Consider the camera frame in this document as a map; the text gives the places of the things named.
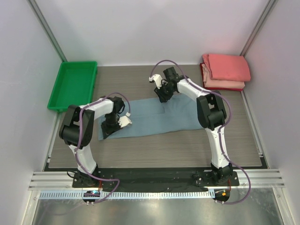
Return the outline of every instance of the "gray tabletop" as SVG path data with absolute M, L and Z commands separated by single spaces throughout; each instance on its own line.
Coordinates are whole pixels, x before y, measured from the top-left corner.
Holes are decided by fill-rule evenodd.
M 129 100 L 155 98 L 155 85 L 148 82 L 152 67 L 99 67 L 93 101 L 115 91 Z M 155 72 L 163 74 L 167 67 L 158 66 Z M 183 65 L 182 68 L 193 82 L 202 84 L 199 65 Z M 241 93 L 221 91 L 221 94 L 228 98 L 232 107 L 232 120 L 225 128 L 230 159 L 241 166 L 261 166 Z M 95 121 L 90 146 L 99 167 L 204 167 L 211 162 L 210 144 L 204 129 L 98 141 L 98 122 Z M 49 167 L 76 167 L 72 151 L 58 133 Z

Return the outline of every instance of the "folded towel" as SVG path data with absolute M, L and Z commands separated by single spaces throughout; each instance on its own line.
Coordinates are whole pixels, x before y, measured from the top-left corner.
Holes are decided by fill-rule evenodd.
M 208 70 L 208 72 L 209 72 L 209 76 L 210 76 L 210 78 L 211 78 L 212 76 L 211 76 L 210 60 L 209 60 L 209 58 L 208 58 L 208 54 L 203 54 L 203 55 L 202 55 L 202 58 L 203 58 L 203 61 L 204 61 L 204 63 L 205 63 L 205 66 L 206 66 L 206 68 L 207 68 L 207 70 Z
M 243 56 L 208 54 L 212 80 L 250 81 L 250 71 Z
M 197 117 L 197 104 L 186 95 L 174 95 L 168 102 L 158 98 L 130 101 L 132 125 L 119 130 L 108 138 L 139 137 L 179 130 L 202 129 Z M 103 139 L 100 117 L 98 140 Z
M 210 78 L 210 72 L 205 64 L 201 64 L 203 70 L 203 83 L 208 88 L 225 88 L 225 89 L 239 89 L 242 90 L 245 87 L 245 83 L 242 81 L 220 81 L 212 80 Z

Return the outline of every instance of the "red cloth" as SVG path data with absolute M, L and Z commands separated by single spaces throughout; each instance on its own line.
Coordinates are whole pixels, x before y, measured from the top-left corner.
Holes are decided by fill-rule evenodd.
M 239 82 L 251 80 L 250 70 L 244 56 L 208 54 L 208 60 L 212 80 Z
M 201 76 L 202 76 L 202 81 L 203 81 L 203 68 L 202 68 L 202 64 L 204 63 L 200 63 L 200 70 L 201 70 Z M 235 90 L 235 91 L 242 91 L 243 89 L 236 89 L 236 88 L 208 88 L 204 85 L 203 82 L 203 87 L 208 89 L 208 90 Z

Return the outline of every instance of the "metal floor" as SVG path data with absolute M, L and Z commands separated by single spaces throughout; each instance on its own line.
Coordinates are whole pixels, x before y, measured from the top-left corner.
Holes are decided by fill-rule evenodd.
M 158 66 L 163 74 L 170 66 Z M 148 82 L 153 66 L 99 67 L 93 101 L 112 92 L 120 92 L 129 100 L 155 98 L 154 84 Z M 184 72 L 202 86 L 199 65 L 184 65 Z M 261 166 L 240 92 L 221 91 L 232 107 L 232 120 L 225 128 L 227 151 L 231 160 L 241 166 Z M 98 141 L 98 122 L 94 123 L 91 150 L 99 167 L 207 167 L 211 152 L 204 129 L 171 132 L 144 137 Z M 76 167 L 72 151 L 56 135 L 50 168 Z
M 247 189 L 232 189 L 230 202 Z M 236 205 L 210 198 L 111 200 L 94 206 L 82 200 L 39 200 L 33 225 L 283 225 L 272 188 L 252 189 Z

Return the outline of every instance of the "black mounting plate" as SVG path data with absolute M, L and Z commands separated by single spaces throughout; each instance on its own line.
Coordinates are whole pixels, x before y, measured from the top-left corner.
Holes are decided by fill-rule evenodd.
M 207 191 L 209 187 L 228 186 L 228 183 L 216 185 L 210 171 L 204 172 L 201 168 L 100 168 L 98 177 L 118 178 L 120 185 L 117 192 L 200 192 Z M 102 182 L 102 188 L 111 191 L 116 183 Z M 240 185 L 236 172 L 233 172 L 230 183 L 232 187 Z M 98 186 L 98 182 L 94 186 L 79 182 L 78 174 L 75 174 L 72 185 L 74 188 Z

